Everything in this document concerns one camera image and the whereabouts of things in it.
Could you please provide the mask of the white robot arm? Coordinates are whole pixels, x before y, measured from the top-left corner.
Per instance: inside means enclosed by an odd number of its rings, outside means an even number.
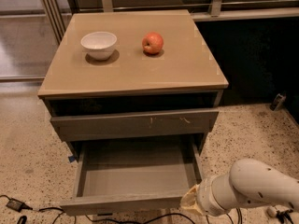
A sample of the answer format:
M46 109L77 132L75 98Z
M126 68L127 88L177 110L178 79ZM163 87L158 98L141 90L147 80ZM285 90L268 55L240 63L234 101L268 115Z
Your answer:
M192 214L213 217L267 205L299 211L299 180L254 159L236 161L228 173L203 179L180 201L180 207Z

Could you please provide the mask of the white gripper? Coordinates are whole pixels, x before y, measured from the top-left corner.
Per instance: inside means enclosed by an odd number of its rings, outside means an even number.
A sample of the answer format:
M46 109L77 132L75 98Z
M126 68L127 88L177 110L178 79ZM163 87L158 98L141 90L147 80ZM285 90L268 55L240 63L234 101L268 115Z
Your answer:
M199 187L191 187L181 198L180 207L191 214L199 215L199 206L204 215L218 217L228 214L233 209L233 203L234 194L228 175L214 175L205 178Z

